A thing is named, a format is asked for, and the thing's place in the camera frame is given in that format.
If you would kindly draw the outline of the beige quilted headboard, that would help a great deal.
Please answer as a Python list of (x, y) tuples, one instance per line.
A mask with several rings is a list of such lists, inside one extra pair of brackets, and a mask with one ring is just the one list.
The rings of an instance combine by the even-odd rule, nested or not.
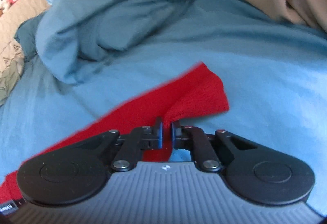
[(46, 0), (18, 0), (1, 16), (1, 44), (8, 43), (19, 25), (50, 7)]

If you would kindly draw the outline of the light blue duvet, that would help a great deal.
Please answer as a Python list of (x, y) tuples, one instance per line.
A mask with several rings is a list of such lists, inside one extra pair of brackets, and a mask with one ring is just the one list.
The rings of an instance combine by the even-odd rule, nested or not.
[(79, 84), (122, 51), (177, 20), (192, 0), (46, 0), (37, 30), (41, 61), (59, 81)]

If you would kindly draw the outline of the red knit sweater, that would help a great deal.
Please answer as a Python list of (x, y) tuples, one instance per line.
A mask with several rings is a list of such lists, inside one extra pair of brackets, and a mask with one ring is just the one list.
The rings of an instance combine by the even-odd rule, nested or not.
[(172, 153), (170, 124), (176, 120), (220, 114), (230, 108), (223, 83), (204, 63), (148, 92), (134, 97), (97, 121), (56, 144), (43, 153), (72, 145), (97, 134), (116, 129), (127, 134), (134, 128), (153, 125), (157, 117), (163, 120), (163, 147), (147, 150), (143, 161), (166, 162)]

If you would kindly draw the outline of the green embroidered pillow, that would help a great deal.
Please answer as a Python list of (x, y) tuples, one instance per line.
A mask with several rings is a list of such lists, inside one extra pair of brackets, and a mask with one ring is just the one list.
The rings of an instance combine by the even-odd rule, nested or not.
[(21, 45), (13, 38), (1, 43), (1, 105), (20, 80), (24, 69), (24, 54)]

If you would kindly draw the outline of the blue bed sheet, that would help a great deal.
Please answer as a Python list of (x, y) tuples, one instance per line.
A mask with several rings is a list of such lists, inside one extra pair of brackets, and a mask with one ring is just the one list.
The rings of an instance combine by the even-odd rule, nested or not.
[(226, 129), (307, 162), (308, 203), (326, 214), (326, 34), (279, 24), (243, 0), (193, 0), (185, 14), (79, 86), (38, 57), (1, 107), (1, 177), (120, 103), (198, 62), (218, 75), (227, 113), (191, 122)]

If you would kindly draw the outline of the dark teal pillow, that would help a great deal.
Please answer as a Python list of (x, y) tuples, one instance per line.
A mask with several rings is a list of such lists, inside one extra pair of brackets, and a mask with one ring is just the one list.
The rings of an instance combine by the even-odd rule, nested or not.
[(45, 15), (45, 11), (41, 14), (30, 18), (18, 27), (14, 39), (21, 45), (24, 61), (30, 61), (36, 54), (36, 33), (39, 26), (40, 21)]

